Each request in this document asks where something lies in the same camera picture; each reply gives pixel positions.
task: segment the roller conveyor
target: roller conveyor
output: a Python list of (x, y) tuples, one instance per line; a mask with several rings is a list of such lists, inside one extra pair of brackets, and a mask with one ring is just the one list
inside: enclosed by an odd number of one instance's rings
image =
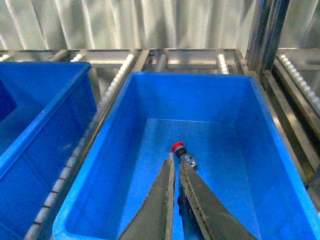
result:
[[(132, 72), (180, 72), (180, 73), (209, 73), (209, 74), (233, 74), (256, 77), (254, 71), (248, 71), (246, 61), (240, 51), (236, 49), (131, 49), (131, 50), (60, 50), (60, 51), (2, 51), (2, 61), (13, 62), (89, 62), (92, 69), (89, 73), (91, 88), (98, 111), (76, 149), (73, 151), (70, 160), (57, 179), (48, 199), (39, 209), (39, 214), (30, 226), (25, 239), (49, 238), (55, 215), (59, 211), (64, 198), (66, 197), (72, 182), (77, 176), (83, 161), (85, 160), (100, 128), (108, 115), (108, 112), (116, 98), (123, 80)], [(310, 109), (315, 114), (308, 117), (308, 114), (300, 114), (304, 108), (297, 108), (292, 104), (291, 99), (300, 103), (300, 95), (291, 95), (289, 88), (281, 83), (281, 70), (290, 75), (290, 70), (281, 62), (281, 54), (285, 54), (296, 70), (305, 79), (311, 89), (317, 92), (317, 83), (312, 81), (312, 74), (305, 73), (307, 67), (302, 63), (295, 62), (295, 58), (285, 51), (280, 51), (278, 62), (272, 72), (266, 72), (260, 82), (264, 97), (272, 113), (272, 117), (284, 139), (291, 154), (301, 179), (308, 189), (315, 205), (317, 199), (316, 176), (320, 163), (317, 144), (317, 121), (315, 117), (317, 110), (303, 91), (298, 88), (299, 94), (303, 97)], [(311, 60), (310, 67), (316, 70), (316, 61)]]

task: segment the blue plastic bin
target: blue plastic bin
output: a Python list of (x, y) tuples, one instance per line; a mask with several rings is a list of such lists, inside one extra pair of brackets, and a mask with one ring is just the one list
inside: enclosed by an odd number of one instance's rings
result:
[(23, 239), (97, 110), (89, 63), (0, 64), (0, 239)]
[[(255, 81), (166, 73), (125, 81), (55, 219), (54, 239), (117, 239), (177, 141), (258, 239), (319, 239), (317, 212)], [(184, 239), (178, 205), (173, 239)]]

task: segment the conveyor rack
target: conveyor rack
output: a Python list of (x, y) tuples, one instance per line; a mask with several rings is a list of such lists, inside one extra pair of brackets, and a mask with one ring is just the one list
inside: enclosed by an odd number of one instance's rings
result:
[[(281, 50), (275, 61), (273, 71), (266, 71), (260, 78), (261, 81), (258, 80), (258, 83), (261, 89), (265, 90), (263, 94), (274, 122), (284, 139), (304, 186), (309, 188), (308, 192), (313, 202), (319, 207), (316, 192), (319, 192), (320, 188), (309, 187), (312, 182), (316, 182), (314, 176), (317, 176), (317, 168), (320, 163), (319, 152), (315, 149), (315, 143), (310, 140), (311, 133), (306, 132), (306, 126), (301, 124), (305, 118), (302, 119), (297, 116), (296, 109), (292, 107), (291, 100), (300, 101), (303, 93), (299, 91), (301, 96), (291, 95), (292, 92), (285, 91), (284, 86), (280, 83), (281, 80), (278, 79), (279, 74), (277, 72), (286, 71), (286, 65), (281, 64), (281, 54), (285, 54), (290, 60), (294, 59), (294, 57), (291, 57), (293, 53)], [(132, 55), (132, 62), (126, 63), (129, 55)], [(63, 185), (54, 187), (53, 193), (55, 193), (55, 196), (49, 195), (47, 199), (50, 201), (50, 206), (47, 206), (45, 214), (42, 214), (44, 211), (39, 213), (37, 222), (31, 226), (25, 239), (50, 237), (54, 218), (97, 137), (124, 79), (129, 73), (145, 71), (234, 74), (252, 76), (258, 79), (254, 71), (248, 70), (245, 59), (237, 49), (6, 50), (0, 52), (1, 61), (89, 62), (92, 66), (89, 73), (90, 83), (98, 106), (97, 114), (92, 120), (94, 123), (89, 126), (89, 130), (84, 136), (85, 141), (84, 139), (80, 141), (65, 167), (67, 169), (64, 169), (61, 173), (69, 173), (69, 176), (61, 178), (64, 181)], [(296, 63), (294, 60), (291, 62), (296, 65), (298, 71), (301, 69), (301, 63)], [(318, 125), (318, 116), (314, 114), (311, 116), (312, 123), (315, 122), (315, 126), (320, 126)]]

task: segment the white curtain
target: white curtain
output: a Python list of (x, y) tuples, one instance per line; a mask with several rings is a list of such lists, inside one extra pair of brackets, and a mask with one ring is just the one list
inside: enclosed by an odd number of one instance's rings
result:
[(255, 0), (0, 0), (0, 49), (239, 48)]

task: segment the metal rod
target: metal rod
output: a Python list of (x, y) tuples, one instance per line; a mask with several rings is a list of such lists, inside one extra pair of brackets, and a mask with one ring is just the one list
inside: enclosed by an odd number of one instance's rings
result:
[(158, 65), (155, 68), (155, 72), (163, 72), (166, 68), (167, 63), (168, 63), (167, 56), (165, 54), (161, 54)]

